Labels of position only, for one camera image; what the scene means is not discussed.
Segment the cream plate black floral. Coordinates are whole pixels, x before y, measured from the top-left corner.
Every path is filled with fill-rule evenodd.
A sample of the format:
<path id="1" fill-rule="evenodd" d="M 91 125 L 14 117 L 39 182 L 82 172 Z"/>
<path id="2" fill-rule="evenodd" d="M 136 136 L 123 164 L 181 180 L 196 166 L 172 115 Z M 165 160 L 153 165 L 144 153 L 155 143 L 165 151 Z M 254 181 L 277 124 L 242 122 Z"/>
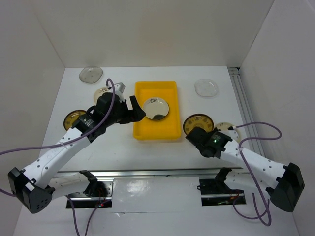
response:
<path id="1" fill-rule="evenodd" d="M 143 111 L 146 113 L 146 117 L 151 120 L 161 120 L 168 116 L 169 105 L 168 103 L 159 97 L 152 97 L 147 99 L 143 106 Z"/>

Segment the yellow ornate plate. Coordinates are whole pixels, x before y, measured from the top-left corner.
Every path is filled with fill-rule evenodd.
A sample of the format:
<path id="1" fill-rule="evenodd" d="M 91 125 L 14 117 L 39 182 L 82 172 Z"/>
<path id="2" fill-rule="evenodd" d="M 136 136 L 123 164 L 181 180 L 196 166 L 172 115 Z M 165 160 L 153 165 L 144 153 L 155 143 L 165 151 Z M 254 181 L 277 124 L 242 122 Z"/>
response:
<path id="1" fill-rule="evenodd" d="M 188 135 L 195 127 L 210 132 L 214 129 L 214 122 L 208 115 L 193 114 L 187 117 L 183 123 L 184 133 Z"/>
<path id="2" fill-rule="evenodd" d="M 84 110 L 74 110 L 70 112 L 63 120 L 63 127 L 67 131 L 73 123 L 78 119 L 79 116 L 85 114 L 86 111 Z"/>

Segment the smoky clear glass plate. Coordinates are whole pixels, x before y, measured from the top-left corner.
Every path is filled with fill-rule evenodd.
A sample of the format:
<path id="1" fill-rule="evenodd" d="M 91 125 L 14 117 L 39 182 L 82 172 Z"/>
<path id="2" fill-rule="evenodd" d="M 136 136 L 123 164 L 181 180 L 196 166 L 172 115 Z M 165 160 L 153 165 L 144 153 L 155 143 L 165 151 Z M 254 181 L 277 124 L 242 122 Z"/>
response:
<path id="1" fill-rule="evenodd" d="M 82 69 L 79 79 L 88 84 L 96 83 L 103 75 L 103 70 L 97 66 L 88 66 Z"/>

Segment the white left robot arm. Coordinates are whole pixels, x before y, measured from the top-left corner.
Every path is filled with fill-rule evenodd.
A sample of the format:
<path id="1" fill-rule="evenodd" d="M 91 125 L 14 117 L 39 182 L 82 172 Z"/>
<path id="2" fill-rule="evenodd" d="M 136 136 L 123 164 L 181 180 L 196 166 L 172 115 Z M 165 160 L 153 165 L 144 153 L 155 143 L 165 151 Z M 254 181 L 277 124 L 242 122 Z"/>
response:
<path id="1" fill-rule="evenodd" d="M 61 196 L 82 192 L 92 196 L 102 185 L 87 170 L 81 170 L 67 177 L 55 174 L 77 153 L 89 146 L 98 136 L 113 124 L 128 124 L 141 121 L 145 112 L 136 97 L 131 96 L 132 110 L 118 95 L 105 93 L 96 105 L 81 115 L 67 133 L 59 140 L 57 147 L 49 149 L 36 161 L 22 170 L 13 168 L 8 173 L 12 194 L 35 214 Z"/>

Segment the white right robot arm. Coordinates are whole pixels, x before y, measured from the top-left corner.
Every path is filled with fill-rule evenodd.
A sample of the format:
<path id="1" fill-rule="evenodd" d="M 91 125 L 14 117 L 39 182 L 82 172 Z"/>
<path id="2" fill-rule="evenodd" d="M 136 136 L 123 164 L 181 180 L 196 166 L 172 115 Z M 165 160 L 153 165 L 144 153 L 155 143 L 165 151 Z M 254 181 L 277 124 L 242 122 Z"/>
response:
<path id="1" fill-rule="evenodd" d="M 251 170 L 258 181 L 266 184 L 265 191 L 276 207 L 286 212 L 294 211 L 305 187 L 297 165 L 274 162 L 247 148 L 239 147 L 236 140 L 217 129 L 206 132 L 195 127 L 186 135 L 186 139 L 206 158 L 216 157 Z"/>

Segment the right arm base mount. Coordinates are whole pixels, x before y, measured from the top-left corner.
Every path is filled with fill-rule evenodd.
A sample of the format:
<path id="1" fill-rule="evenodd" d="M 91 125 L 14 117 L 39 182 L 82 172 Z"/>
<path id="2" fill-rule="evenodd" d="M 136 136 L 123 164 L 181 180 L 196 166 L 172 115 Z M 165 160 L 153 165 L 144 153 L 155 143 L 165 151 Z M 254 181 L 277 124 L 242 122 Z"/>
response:
<path id="1" fill-rule="evenodd" d="M 196 187 L 201 194 L 201 205 L 207 206 L 226 206 L 246 204 L 243 190 L 231 189 L 224 181 L 227 174 L 232 172 L 231 168 L 222 168 L 214 178 L 202 178 Z"/>

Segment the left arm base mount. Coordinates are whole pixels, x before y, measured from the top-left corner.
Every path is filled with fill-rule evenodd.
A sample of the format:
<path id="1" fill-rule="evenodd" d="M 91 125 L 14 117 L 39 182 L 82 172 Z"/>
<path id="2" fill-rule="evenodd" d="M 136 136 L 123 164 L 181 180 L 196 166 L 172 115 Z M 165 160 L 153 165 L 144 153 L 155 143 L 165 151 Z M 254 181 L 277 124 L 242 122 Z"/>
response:
<path id="1" fill-rule="evenodd" d="M 97 178 L 87 170 L 79 173 L 87 178 L 88 184 L 83 191 L 69 194 L 74 208 L 111 208 L 114 181 Z"/>

